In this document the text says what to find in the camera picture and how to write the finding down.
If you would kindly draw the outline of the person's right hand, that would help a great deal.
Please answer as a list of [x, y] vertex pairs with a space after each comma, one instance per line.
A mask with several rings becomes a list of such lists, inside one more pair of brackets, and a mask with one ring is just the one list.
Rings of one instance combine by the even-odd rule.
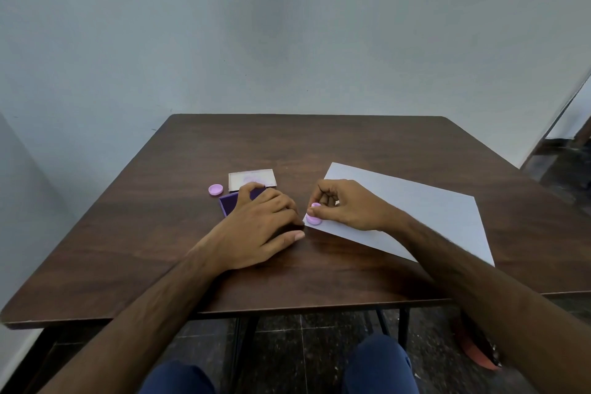
[[398, 232], [410, 218], [406, 212], [384, 201], [358, 182], [348, 179], [319, 180], [308, 208], [312, 203], [347, 206], [353, 214], [353, 221], [341, 224], [362, 231]]

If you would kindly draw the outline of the person's right forearm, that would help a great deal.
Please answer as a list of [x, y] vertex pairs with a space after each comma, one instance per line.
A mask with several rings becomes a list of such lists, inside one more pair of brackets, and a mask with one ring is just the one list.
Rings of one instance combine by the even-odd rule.
[[591, 394], [591, 325], [406, 213], [384, 227], [540, 393]]

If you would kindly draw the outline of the person's right leg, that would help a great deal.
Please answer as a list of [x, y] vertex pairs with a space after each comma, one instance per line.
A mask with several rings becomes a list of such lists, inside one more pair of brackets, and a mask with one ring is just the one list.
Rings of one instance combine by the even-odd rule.
[[407, 352], [388, 335], [365, 338], [349, 358], [342, 394], [419, 394]]

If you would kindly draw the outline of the white paper sheet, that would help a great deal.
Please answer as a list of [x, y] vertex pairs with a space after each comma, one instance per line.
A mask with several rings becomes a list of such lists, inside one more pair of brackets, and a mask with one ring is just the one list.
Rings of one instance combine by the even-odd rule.
[[[376, 196], [407, 212], [462, 249], [492, 266], [495, 265], [474, 197], [335, 162], [330, 165], [325, 178], [357, 181]], [[304, 224], [343, 239], [416, 261], [398, 241], [380, 231], [359, 231], [326, 220], [320, 225], [313, 226], [307, 224], [305, 216]]]

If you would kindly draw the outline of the clear plastic lid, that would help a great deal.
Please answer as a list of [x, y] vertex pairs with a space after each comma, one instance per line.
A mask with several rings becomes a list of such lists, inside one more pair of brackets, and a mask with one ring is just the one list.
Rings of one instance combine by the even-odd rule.
[[277, 186], [277, 181], [272, 169], [259, 169], [255, 171], [243, 171], [228, 174], [228, 191], [236, 192], [242, 186], [250, 182], [260, 183], [267, 188]]

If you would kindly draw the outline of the person's leg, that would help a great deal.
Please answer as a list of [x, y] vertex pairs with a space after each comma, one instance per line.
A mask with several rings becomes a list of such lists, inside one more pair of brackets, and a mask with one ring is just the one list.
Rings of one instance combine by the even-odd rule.
[[152, 369], [138, 394], [216, 394], [216, 389], [201, 368], [174, 360]]
[[342, 394], [419, 394], [407, 352], [388, 335], [365, 338], [349, 358]]

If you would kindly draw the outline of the orange slipper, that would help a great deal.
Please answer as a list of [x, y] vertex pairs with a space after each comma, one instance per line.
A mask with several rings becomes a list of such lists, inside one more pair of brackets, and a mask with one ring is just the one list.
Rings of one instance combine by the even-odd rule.
[[471, 361], [488, 370], [502, 368], [496, 345], [464, 310], [451, 321], [451, 326], [458, 346]]

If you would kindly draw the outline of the person's left leg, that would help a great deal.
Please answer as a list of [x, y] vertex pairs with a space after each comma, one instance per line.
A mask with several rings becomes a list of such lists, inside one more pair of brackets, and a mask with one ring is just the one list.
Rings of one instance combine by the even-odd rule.
[[216, 394], [216, 389], [201, 368], [174, 360], [152, 369], [138, 394]]

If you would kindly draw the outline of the purple ink pad box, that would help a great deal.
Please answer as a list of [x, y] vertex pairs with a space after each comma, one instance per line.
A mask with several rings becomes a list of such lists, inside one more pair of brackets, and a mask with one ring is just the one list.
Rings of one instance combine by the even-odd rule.
[[[250, 200], [254, 200], [257, 196], [262, 194], [264, 190], [266, 190], [266, 187], [254, 188], [249, 193]], [[220, 207], [224, 217], [227, 217], [235, 209], [238, 197], [239, 191], [235, 191], [219, 198]]]

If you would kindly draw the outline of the person's left forearm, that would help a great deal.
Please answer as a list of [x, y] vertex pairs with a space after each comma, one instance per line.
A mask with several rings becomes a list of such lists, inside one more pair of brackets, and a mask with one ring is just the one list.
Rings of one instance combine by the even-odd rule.
[[212, 248], [195, 247], [91, 339], [38, 394], [133, 394], [227, 269]]

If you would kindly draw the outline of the person's left hand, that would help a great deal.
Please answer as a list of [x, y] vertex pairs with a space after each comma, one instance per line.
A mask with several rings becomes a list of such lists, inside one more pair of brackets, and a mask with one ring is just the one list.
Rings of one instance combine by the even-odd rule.
[[250, 191], [261, 187], [256, 182], [242, 186], [235, 209], [188, 253], [211, 276], [259, 264], [263, 244], [285, 232], [303, 230], [297, 205], [287, 194], [267, 188], [250, 200]]

